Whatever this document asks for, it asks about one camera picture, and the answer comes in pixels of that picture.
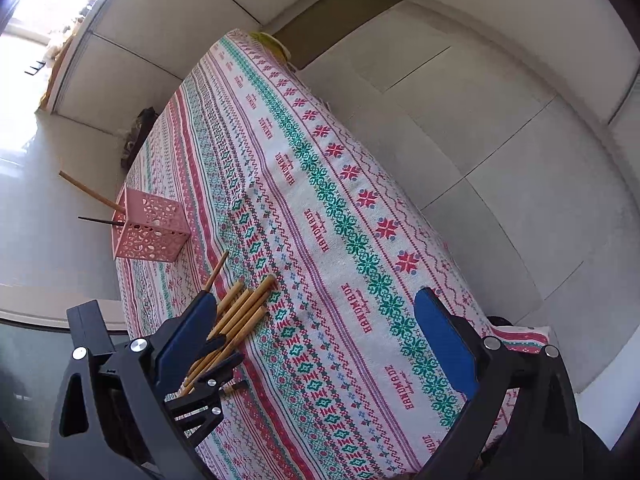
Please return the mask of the white kitchen cabinets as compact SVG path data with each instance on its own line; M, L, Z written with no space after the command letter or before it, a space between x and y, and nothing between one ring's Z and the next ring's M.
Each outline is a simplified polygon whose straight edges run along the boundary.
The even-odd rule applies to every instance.
M630 0L407 0L505 48L575 107L639 185L639 14ZM297 66L362 13L363 0L98 0L54 76L47 110L118 133L163 107L228 30L260 29Z

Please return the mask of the brown floor mat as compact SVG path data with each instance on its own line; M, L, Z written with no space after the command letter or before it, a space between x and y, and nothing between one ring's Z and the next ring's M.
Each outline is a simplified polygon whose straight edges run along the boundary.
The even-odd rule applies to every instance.
M285 24L274 36L305 68L344 37L401 0L319 0Z

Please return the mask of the patterned tablecloth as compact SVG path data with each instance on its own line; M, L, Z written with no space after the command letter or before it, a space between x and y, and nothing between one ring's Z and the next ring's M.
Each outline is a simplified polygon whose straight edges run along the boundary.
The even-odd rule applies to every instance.
M329 109L253 37L209 49L157 119L130 188L183 204L172 263L116 263L129 333L155 332L219 268L215 290L276 287L241 344L244 391L198 448L221 479L390 479L419 471L464 400L413 314L433 289L483 336L536 352L544 328L497 328L435 230Z

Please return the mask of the black chopstick in basket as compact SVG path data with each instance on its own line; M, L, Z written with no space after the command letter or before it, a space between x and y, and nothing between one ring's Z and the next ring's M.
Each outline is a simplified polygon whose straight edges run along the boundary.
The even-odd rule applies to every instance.
M105 224L106 226L116 226L116 228L122 228L126 223L123 221L104 220L104 219L89 218L89 217L83 217L83 216L78 216L77 218L78 220L93 222L97 224Z

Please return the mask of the wooden chopstick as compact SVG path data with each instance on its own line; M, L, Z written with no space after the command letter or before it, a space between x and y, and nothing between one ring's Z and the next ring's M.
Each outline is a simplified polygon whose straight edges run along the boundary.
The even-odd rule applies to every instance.
M112 200L109 200L107 197L101 195L100 193L96 192L92 188L89 188L87 185L84 185L83 183L81 183L77 179L71 177L69 174L66 174L65 171L60 170L58 172L58 175L62 179L64 179L66 182L68 182L71 185L73 185L75 188L78 188L78 190L81 190L81 192L84 192L85 194L87 194L90 197L94 198L95 200L97 200L101 204L107 206L108 208L111 208L111 210L117 211L120 214L126 214L126 209L125 209L124 206L119 205L119 203L113 202Z
M186 384L179 390L178 396L185 396L190 393L198 378L209 372L216 364L228 358L232 351L254 330L267 312L268 309L263 302L251 307L247 314L232 327L222 347L219 350L215 350L210 356L206 356L204 361L198 364L194 372L186 378Z
M256 289L245 289L224 311L207 339L214 344L215 349L206 350L205 356L190 368L183 383L182 394L189 393L196 380L225 359L266 315L266 302L274 284L276 278L271 274L266 275Z
M220 256L220 259L216 263L216 266L214 266L214 268L213 268L212 274L209 275L209 278L207 279L207 281L205 282L205 284L202 287L204 292L210 292L212 290L213 284L215 283L217 276L219 275L222 267L224 266L224 263L226 262L226 260L228 258L228 255L229 255L229 252L228 252L228 250L226 250Z
M242 309L244 308L244 304L246 304L248 298L252 296L253 291L248 288L245 289L242 294L236 298L235 302L229 307L229 309L224 312L222 317L216 322L213 329L210 331L207 339L211 340L219 334L223 333L225 330L228 330L234 323L234 320L238 314L242 313Z
M229 309L229 307L233 304L233 301L236 299L237 296L239 296L239 294L243 291L243 289L244 289L244 282L242 280L236 281L231 286L228 292L224 295L224 298L222 298L217 304L216 318L220 318L221 315L223 315L224 312L226 312Z

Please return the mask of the dark trash bin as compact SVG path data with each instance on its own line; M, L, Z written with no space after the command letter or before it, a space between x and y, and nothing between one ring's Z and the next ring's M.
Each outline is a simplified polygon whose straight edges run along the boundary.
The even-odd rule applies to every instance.
M153 107L144 108L134 120L125 139L125 145L120 156L120 166L129 170L140 152L143 143L149 136L158 114Z

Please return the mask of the pink perforated utensil basket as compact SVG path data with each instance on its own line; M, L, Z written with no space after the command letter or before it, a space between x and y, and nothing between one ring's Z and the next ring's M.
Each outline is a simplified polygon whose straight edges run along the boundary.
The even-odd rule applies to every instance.
M175 200L125 186L112 215L114 258L174 262L191 237L183 206Z

